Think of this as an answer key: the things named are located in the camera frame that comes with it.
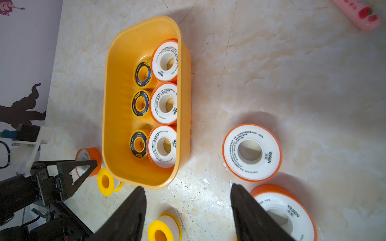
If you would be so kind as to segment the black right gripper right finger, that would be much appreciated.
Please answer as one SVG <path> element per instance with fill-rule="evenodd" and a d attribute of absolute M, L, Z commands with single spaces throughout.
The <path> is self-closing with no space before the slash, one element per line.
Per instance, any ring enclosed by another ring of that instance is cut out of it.
<path fill-rule="evenodd" d="M 242 185 L 232 184 L 231 207 L 239 241 L 292 241 Z"/>

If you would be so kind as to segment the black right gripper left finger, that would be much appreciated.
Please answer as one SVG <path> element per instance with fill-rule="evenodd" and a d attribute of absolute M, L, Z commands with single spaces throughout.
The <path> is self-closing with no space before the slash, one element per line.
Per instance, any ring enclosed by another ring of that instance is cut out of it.
<path fill-rule="evenodd" d="M 104 225 L 88 241 L 139 241 L 142 238 L 147 200 L 139 186 L 126 198 Z"/>

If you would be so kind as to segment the black yellow tape roll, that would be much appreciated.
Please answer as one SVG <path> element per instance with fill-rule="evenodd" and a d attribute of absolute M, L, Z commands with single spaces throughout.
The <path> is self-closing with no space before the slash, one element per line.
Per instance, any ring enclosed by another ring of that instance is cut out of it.
<path fill-rule="evenodd" d="M 150 97 L 151 93 L 146 90 L 135 92 L 131 101 L 132 111 L 135 117 L 148 119 L 150 114 Z"/>
<path fill-rule="evenodd" d="M 149 130 L 135 130 L 130 138 L 130 150 L 136 158 L 144 158 L 147 156 L 147 143 Z"/>
<path fill-rule="evenodd" d="M 151 63 L 149 60 L 141 61 L 135 70 L 134 81 L 140 89 L 153 89 L 157 84 L 157 80 L 153 76 Z"/>

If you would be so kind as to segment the yellow plastic storage box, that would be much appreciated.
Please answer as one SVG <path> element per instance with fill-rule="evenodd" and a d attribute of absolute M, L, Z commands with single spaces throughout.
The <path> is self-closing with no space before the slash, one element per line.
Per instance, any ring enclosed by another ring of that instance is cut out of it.
<path fill-rule="evenodd" d="M 178 42 L 177 162 L 163 169 L 150 159 L 136 158 L 129 149 L 129 135 L 141 128 L 155 128 L 153 120 L 136 118 L 129 101 L 135 92 L 134 68 L 163 40 Z M 166 188 L 191 153 L 191 54 L 177 23 L 157 16 L 120 32 L 110 45 L 106 59 L 102 130 L 102 156 L 111 175 L 122 182 L 146 189 Z"/>

